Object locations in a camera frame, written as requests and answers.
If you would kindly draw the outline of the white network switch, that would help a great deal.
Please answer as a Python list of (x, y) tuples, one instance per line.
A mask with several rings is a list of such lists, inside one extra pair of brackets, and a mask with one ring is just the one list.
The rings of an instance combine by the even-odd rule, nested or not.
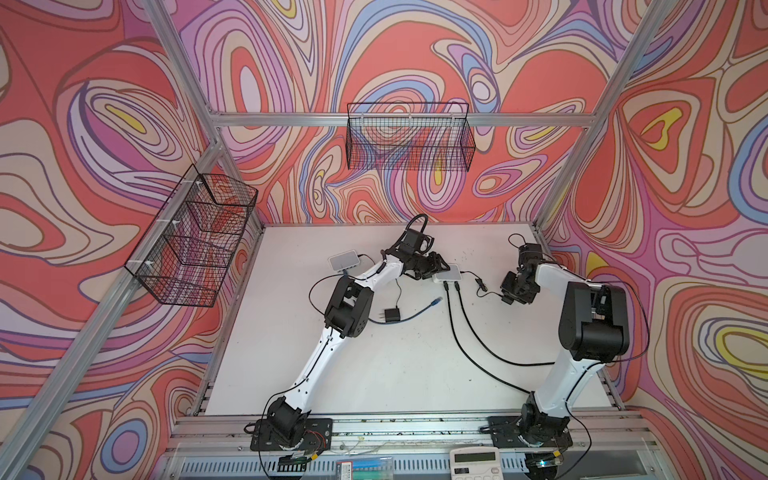
[(435, 283), (459, 282), (462, 279), (462, 274), (457, 264), (449, 264), (447, 270), (436, 273), (432, 279)]
[(360, 264), (360, 255), (355, 250), (348, 250), (339, 254), (332, 255), (329, 258), (329, 264), (334, 272), (341, 272), (353, 269)]

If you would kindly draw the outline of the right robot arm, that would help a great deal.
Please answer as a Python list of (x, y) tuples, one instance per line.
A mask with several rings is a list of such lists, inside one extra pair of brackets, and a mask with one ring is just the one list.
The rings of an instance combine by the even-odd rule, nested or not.
[(595, 283), (545, 258), (541, 245), (518, 248), (518, 267), (501, 285), (504, 300), (530, 305), (549, 291), (561, 302), (561, 351), (542, 385), (521, 410), (521, 441), (540, 446), (565, 433), (576, 399), (603, 365), (625, 354), (630, 344), (625, 290)]

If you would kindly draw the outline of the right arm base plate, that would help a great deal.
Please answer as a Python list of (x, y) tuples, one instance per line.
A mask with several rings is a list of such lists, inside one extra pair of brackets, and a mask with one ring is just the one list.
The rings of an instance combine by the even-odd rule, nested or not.
[(479, 432), (488, 434), (497, 448), (563, 450), (573, 445), (567, 427), (569, 417), (531, 420), (522, 416), (491, 416), (487, 420)]

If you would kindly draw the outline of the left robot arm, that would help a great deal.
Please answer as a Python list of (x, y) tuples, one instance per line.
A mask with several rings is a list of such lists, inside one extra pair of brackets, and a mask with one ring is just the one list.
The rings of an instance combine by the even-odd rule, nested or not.
[(428, 280), (450, 266), (433, 250), (434, 238), (426, 233), (429, 216), (412, 217), (397, 240), (381, 251), (381, 260), (360, 275), (343, 273), (323, 311), (324, 328), (318, 344), (293, 386), (272, 395), (252, 431), (255, 451), (304, 447), (304, 440), (319, 435), (308, 427), (316, 387), (333, 357), (344, 344), (363, 333), (370, 322), (375, 294), (406, 276)]

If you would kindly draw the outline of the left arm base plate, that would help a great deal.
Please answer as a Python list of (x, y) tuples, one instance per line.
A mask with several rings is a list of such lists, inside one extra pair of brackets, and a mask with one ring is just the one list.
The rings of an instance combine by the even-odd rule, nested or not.
[(310, 417), (286, 431), (271, 420), (248, 423), (243, 431), (251, 436), (251, 451), (322, 453), (331, 446), (333, 426), (331, 418)]

